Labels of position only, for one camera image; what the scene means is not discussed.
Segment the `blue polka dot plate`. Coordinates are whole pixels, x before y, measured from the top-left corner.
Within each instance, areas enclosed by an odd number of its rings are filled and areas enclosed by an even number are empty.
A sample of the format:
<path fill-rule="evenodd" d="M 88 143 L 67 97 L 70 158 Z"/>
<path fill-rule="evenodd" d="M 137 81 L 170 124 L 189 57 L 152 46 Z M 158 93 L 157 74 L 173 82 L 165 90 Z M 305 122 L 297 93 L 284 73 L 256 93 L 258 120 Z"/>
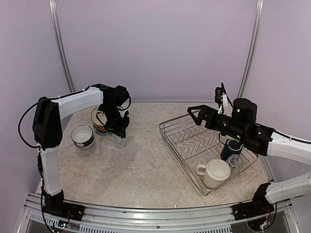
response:
<path fill-rule="evenodd" d="M 97 133 L 98 135 L 106 135 L 105 131 L 98 130 L 97 128 L 94 128 L 94 132 Z"/>

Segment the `teal and white bowl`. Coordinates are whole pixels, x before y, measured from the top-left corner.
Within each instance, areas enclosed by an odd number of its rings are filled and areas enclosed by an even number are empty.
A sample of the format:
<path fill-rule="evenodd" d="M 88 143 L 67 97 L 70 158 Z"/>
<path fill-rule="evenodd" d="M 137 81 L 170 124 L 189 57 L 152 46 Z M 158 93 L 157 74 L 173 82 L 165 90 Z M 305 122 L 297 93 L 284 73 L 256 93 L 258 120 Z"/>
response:
<path fill-rule="evenodd" d="M 95 135 L 93 130 L 87 125 L 81 125 L 76 127 L 71 133 L 71 139 L 76 146 L 77 144 L 83 144 L 85 146 L 94 143 Z"/>

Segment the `pale green ribbed bowl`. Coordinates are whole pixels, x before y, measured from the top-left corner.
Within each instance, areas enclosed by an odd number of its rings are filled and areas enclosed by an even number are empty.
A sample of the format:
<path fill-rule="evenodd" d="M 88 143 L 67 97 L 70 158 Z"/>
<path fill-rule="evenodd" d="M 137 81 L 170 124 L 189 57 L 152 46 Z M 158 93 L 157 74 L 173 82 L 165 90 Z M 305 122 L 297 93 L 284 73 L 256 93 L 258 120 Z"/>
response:
<path fill-rule="evenodd" d="M 94 143 L 92 144 L 89 144 L 87 146 L 83 145 L 83 144 L 77 144 L 75 147 L 78 149 L 78 150 L 90 150 L 91 148 L 93 148 L 94 146 Z"/>

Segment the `cream bird pattern plate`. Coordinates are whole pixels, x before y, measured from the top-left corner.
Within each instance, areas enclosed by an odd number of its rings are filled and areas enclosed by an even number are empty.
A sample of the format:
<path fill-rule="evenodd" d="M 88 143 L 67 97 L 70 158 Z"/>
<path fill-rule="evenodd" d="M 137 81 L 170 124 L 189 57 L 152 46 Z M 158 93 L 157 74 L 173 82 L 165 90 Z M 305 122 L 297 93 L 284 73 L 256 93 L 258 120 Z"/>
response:
<path fill-rule="evenodd" d="M 99 111 L 99 105 L 97 105 L 92 111 L 91 111 L 91 120 L 94 125 L 104 127 L 105 123 L 107 122 L 106 115 L 104 112 Z"/>

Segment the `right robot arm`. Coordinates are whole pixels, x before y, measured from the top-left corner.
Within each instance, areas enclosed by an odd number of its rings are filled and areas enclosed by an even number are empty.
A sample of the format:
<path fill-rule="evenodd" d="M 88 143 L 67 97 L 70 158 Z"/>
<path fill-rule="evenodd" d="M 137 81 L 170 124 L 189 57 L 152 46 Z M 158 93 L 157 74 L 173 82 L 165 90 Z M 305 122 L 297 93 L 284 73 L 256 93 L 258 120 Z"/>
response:
<path fill-rule="evenodd" d="M 187 112 L 196 125 L 205 122 L 205 128 L 237 139 L 244 148 L 262 156 L 276 156 L 306 165 L 311 164 L 311 143 L 256 122 L 257 105 L 245 98 L 233 101 L 231 116 L 219 114 L 207 105 L 189 107 Z M 296 198 L 311 192 L 311 173 L 289 180 L 264 183 L 259 186 L 248 205 L 252 215 L 258 216 L 268 204 Z"/>

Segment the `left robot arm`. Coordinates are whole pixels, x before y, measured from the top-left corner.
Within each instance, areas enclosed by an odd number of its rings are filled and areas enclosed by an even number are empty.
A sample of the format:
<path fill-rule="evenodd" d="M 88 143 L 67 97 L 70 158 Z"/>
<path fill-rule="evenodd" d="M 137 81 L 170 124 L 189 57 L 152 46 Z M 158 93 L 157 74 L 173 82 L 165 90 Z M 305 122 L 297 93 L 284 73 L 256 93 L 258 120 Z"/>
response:
<path fill-rule="evenodd" d="M 38 151 L 42 195 L 45 205 L 56 215 L 63 216 L 68 211 L 58 175 L 58 150 L 63 138 L 61 121 L 86 108 L 98 106 L 106 117 L 103 124 L 106 131 L 125 138 L 130 118 L 128 110 L 121 107 L 126 101 L 131 102 L 131 97 L 124 86 L 110 87 L 99 83 L 63 96 L 41 97 L 30 107 L 35 108 L 32 130 L 36 144 L 31 145 L 25 139 L 22 141 Z"/>

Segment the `clear glass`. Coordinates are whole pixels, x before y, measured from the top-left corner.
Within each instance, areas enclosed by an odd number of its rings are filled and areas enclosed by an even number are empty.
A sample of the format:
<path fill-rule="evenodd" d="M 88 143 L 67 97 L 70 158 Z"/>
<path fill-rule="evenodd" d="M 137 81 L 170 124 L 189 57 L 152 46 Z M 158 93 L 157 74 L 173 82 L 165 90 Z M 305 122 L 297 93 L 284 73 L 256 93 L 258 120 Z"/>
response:
<path fill-rule="evenodd" d="M 107 137 L 108 140 L 113 142 L 113 144 L 114 144 L 114 146 L 116 148 L 123 149 L 127 145 L 126 138 L 122 138 L 122 137 L 120 137 L 120 136 L 118 136 L 116 134 L 113 134 L 111 132 L 107 132 L 106 133 L 106 137 Z"/>
<path fill-rule="evenodd" d="M 242 166 L 242 158 L 240 155 L 232 154 L 228 157 L 226 162 L 229 164 L 230 168 L 239 168 Z"/>

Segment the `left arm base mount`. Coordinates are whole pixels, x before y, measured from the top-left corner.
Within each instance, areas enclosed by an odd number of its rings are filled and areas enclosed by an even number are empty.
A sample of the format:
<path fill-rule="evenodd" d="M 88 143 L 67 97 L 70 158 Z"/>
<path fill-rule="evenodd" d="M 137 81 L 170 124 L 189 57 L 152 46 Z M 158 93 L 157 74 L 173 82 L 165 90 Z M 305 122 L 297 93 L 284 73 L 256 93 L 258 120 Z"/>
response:
<path fill-rule="evenodd" d="M 45 200 L 43 206 L 44 213 L 76 221 L 82 220 L 82 217 L 84 216 L 84 211 L 85 207 L 83 205 L 60 200 Z"/>

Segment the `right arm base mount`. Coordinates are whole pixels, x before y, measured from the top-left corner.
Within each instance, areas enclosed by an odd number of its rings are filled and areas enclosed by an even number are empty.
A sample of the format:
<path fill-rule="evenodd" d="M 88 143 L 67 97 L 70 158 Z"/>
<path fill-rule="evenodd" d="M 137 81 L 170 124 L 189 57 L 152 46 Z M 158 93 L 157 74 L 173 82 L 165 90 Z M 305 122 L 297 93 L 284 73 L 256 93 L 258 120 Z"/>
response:
<path fill-rule="evenodd" d="M 242 220 L 273 212 L 274 206 L 264 201 L 240 202 L 232 206 L 234 219 Z"/>

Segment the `dark blue cup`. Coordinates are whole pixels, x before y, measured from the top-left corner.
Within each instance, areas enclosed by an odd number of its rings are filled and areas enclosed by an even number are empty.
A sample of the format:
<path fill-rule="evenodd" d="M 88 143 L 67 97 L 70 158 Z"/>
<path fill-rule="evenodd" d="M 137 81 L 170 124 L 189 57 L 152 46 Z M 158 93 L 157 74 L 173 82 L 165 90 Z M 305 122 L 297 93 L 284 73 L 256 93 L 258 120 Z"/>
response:
<path fill-rule="evenodd" d="M 226 161 L 231 155 L 240 155 L 242 144 L 236 139 L 227 139 L 221 151 L 221 159 Z"/>

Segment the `white ribbed mug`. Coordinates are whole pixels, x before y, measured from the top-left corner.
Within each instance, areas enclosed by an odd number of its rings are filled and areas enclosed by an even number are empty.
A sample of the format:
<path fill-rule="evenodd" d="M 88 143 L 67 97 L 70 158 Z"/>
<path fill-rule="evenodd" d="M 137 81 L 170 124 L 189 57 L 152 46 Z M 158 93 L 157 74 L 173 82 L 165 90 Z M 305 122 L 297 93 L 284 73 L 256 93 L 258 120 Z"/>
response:
<path fill-rule="evenodd" d="M 203 177 L 203 183 L 211 189 L 220 187 L 231 175 L 231 168 L 222 159 L 212 159 L 196 166 L 195 172 Z"/>

